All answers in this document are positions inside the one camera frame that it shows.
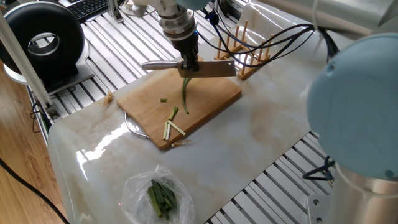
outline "bundle of green onions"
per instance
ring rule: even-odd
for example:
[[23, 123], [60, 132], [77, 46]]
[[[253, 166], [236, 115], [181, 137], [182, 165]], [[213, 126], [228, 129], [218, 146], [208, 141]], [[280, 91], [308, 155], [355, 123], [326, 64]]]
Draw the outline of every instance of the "bundle of green onions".
[[151, 180], [152, 186], [148, 188], [148, 196], [154, 206], [156, 215], [160, 217], [165, 217], [166, 220], [170, 219], [169, 212], [177, 208], [177, 200], [175, 199], [175, 194], [167, 187]]

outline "white pole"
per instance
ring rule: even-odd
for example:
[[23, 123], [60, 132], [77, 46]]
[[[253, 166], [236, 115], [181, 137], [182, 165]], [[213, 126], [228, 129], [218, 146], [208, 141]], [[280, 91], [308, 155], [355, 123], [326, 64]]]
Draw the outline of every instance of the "white pole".
[[53, 112], [57, 113], [55, 105], [45, 90], [41, 80], [37, 76], [36, 71], [33, 69], [32, 64], [29, 62], [29, 59], [26, 57], [24, 50], [22, 49], [21, 45], [19, 45], [18, 40], [8, 25], [6, 19], [4, 18], [3, 14], [0, 13], [0, 15], [0, 40], [2, 44], [7, 49], [19, 71], [21, 71], [22, 75], [25, 77], [30, 88], [33, 90], [35, 96], [40, 101], [42, 106], [46, 109], [46, 111], [51, 109], [52, 111], [48, 111], [50, 114], [53, 114]]

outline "knife handle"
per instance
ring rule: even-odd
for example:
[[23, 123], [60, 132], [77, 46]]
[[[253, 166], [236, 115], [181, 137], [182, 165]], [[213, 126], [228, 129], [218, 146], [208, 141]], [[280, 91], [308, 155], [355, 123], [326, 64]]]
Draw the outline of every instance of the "knife handle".
[[162, 70], [169, 68], [177, 68], [178, 62], [165, 62], [165, 61], [153, 61], [153, 62], [145, 62], [141, 65], [141, 68], [144, 70]]

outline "plastic bag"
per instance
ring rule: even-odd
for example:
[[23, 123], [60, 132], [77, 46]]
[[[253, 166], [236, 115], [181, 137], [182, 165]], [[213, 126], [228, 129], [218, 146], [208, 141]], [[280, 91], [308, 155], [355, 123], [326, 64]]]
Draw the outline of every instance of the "plastic bag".
[[[170, 220], [159, 218], [153, 208], [147, 190], [152, 186], [150, 180], [174, 192], [177, 209], [169, 213]], [[121, 207], [133, 224], [192, 224], [195, 221], [195, 207], [185, 186], [166, 167], [157, 166], [155, 171], [130, 177], [124, 184]]]

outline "wooden floor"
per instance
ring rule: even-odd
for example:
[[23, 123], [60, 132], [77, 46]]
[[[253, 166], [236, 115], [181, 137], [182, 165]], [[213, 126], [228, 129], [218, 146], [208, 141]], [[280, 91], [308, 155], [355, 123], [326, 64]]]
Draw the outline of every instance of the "wooden floor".
[[[0, 66], [0, 157], [65, 214], [47, 147], [41, 133], [32, 131], [26, 88], [4, 74], [1, 62]], [[0, 224], [22, 223], [62, 222], [38, 196], [0, 168]]]

